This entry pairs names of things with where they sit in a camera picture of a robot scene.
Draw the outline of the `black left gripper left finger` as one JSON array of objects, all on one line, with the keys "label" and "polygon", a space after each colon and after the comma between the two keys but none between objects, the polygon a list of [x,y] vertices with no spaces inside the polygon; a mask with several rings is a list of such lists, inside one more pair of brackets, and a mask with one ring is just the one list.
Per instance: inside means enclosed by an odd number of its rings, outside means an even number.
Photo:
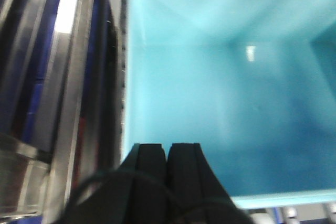
[{"label": "black left gripper left finger", "polygon": [[165,162],[160,144],[133,145],[116,170],[115,223],[166,222]]}]

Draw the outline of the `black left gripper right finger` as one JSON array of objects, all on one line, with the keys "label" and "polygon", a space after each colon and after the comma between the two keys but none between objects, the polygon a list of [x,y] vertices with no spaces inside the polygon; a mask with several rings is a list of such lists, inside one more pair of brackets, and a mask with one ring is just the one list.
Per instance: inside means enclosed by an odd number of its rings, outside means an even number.
[{"label": "black left gripper right finger", "polygon": [[[167,157],[167,184],[185,208],[213,198],[233,204],[198,143],[172,144]],[[170,208],[173,223],[228,223],[229,212],[225,207],[194,210],[178,219],[178,210],[173,206]]]}]

